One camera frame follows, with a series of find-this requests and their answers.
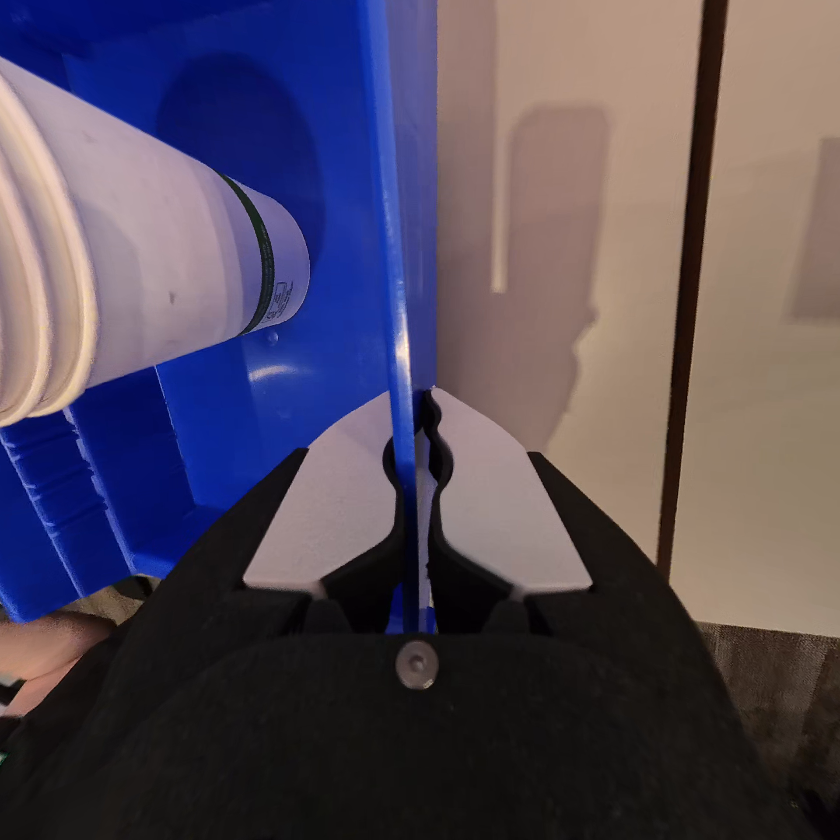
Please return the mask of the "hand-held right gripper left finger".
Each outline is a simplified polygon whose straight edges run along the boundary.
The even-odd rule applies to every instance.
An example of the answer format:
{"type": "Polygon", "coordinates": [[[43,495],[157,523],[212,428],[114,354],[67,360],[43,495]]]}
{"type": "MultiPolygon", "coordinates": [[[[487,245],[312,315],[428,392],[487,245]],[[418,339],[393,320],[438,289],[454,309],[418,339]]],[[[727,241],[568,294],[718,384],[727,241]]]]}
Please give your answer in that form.
{"type": "Polygon", "coordinates": [[[337,602],[356,633],[383,634],[403,567],[404,495],[384,392],[310,444],[244,583],[337,602]]]}

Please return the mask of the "blue plastic bin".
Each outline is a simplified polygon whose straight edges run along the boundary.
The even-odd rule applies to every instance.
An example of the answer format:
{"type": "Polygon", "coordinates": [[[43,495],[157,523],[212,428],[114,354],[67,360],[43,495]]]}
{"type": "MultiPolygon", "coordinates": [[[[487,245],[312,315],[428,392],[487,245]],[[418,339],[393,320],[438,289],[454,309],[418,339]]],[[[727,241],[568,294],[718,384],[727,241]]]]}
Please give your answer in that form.
{"type": "Polygon", "coordinates": [[[2,2],[2,57],[277,200],[289,321],[2,431],[2,608],[166,576],[282,459],[389,393],[397,474],[436,372],[437,2],[2,2]]]}

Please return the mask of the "person's left forearm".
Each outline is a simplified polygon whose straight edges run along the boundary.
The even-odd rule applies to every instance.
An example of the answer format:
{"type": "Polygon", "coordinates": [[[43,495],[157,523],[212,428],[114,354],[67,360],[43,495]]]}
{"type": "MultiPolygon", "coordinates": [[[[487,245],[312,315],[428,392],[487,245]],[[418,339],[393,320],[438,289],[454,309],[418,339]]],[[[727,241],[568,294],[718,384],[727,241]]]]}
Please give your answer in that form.
{"type": "Polygon", "coordinates": [[[30,623],[2,622],[2,675],[23,682],[3,716],[21,718],[35,709],[116,627],[107,618],[78,612],[55,612],[30,623]]]}

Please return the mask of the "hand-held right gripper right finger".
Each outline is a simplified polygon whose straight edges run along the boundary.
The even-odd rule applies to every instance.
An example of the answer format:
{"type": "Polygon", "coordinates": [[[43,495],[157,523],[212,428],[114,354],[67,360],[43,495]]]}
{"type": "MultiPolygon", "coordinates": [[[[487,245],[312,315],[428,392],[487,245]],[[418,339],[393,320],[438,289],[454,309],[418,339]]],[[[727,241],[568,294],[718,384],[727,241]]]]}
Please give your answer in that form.
{"type": "Polygon", "coordinates": [[[592,577],[527,450],[441,388],[427,441],[427,579],[441,634],[481,631],[502,602],[589,592],[592,577]]]}

